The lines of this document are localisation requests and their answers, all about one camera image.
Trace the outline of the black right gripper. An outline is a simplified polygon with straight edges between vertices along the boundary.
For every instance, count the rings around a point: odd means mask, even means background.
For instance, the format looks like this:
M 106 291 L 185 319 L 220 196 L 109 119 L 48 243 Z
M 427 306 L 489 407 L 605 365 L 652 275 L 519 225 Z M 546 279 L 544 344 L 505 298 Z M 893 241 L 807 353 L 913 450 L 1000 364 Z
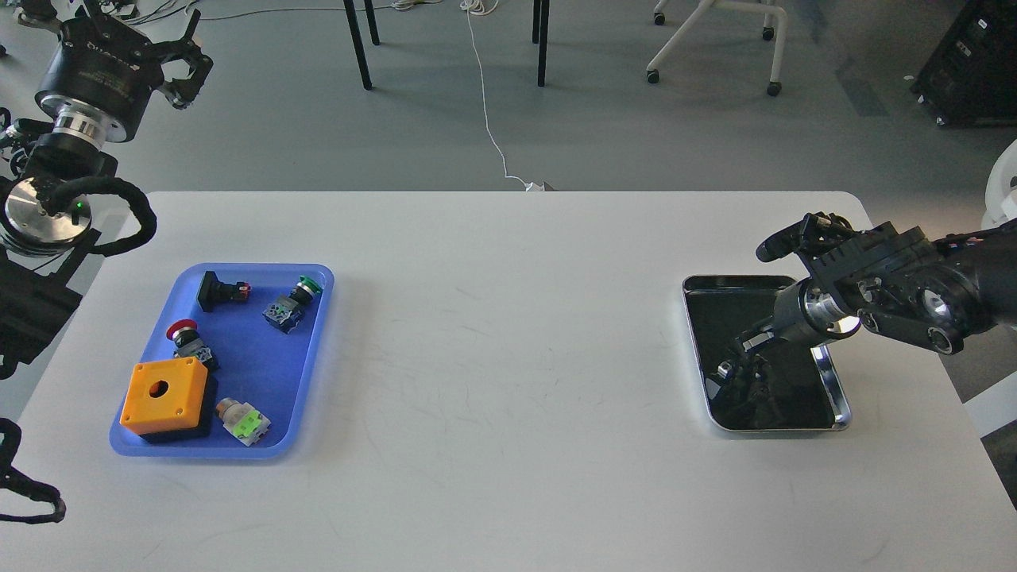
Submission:
M 753 323 L 738 334 L 731 351 L 735 356 L 726 359 L 737 366 L 729 380 L 719 379 L 717 370 L 708 374 L 707 380 L 717 386 L 712 407 L 767 406 L 775 403 L 772 387 L 772 363 L 760 352 L 783 341 L 804 347 L 821 346 L 835 337 L 829 328 L 814 325 L 806 311 L 806 294 L 811 279 L 803 279 L 781 291 L 775 298 L 773 314 Z

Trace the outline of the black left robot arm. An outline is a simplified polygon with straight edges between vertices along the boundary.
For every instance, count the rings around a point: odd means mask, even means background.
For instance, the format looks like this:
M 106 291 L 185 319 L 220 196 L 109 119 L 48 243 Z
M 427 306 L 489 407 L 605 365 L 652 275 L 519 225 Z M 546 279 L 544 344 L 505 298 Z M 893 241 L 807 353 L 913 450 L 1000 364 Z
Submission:
M 36 94 L 44 121 L 2 112 L 2 377 L 29 365 L 79 308 L 68 283 L 84 258 L 120 256 L 153 238 L 145 193 L 116 175 L 105 144 L 130 141 L 153 93 L 188 108 L 213 60 L 194 33 L 194 10 L 178 39 L 153 42 L 141 30 L 83 1 L 69 19 L 50 1 L 16 2 L 16 18 L 54 33 L 57 47 Z

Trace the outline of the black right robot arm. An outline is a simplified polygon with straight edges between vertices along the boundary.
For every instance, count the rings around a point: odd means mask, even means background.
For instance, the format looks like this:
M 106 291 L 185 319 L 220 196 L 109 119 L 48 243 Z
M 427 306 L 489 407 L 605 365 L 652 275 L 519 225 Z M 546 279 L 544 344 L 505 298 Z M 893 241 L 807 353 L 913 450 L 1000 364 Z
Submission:
M 767 348 L 825 346 L 860 328 L 959 354 L 973 334 L 1015 325 L 1015 239 L 1014 221 L 932 242 L 919 227 L 857 230 L 838 214 L 805 214 L 761 242 L 756 258 L 795 254 L 806 278 L 782 290 L 772 314 L 735 337 L 707 377 L 752 400 L 767 379 Z

